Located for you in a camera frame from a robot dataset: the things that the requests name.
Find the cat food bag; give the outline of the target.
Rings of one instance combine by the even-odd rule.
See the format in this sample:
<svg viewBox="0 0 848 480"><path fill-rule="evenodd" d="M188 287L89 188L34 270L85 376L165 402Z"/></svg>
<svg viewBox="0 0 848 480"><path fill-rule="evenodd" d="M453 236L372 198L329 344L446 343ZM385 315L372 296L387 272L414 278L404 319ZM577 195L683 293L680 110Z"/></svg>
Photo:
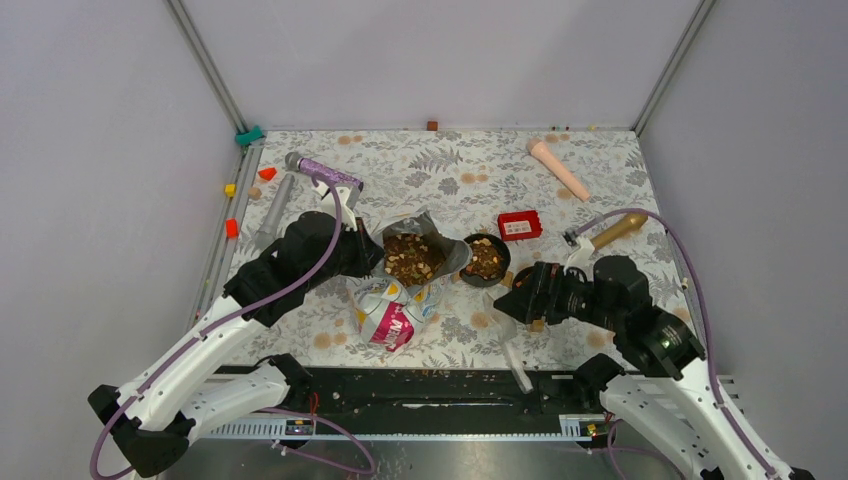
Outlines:
<svg viewBox="0 0 848 480"><path fill-rule="evenodd" d="M470 262L471 248L427 210L381 221L372 238L384 257L369 276L350 278L345 286L361 339L393 352L438 312L451 277Z"/></svg>

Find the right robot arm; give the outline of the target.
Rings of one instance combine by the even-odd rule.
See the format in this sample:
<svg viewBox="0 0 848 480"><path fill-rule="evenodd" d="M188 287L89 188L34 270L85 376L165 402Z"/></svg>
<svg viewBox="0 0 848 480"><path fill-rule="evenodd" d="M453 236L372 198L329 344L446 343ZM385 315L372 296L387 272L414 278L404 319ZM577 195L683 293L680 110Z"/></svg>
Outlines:
<svg viewBox="0 0 848 480"><path fill-rule="evenodd" d="M630 258L601 258L591 279L574 267L538 262L493 307L524 324L576 319L613 332L623 359L659 387L676 412L645 394L605 354L575 371L575 402L589 412L603 408L630 425L684 478L811 478L811 472L780 459L754 432L710 373L706 349L685 322L653 303L647 277Z"/></svg>

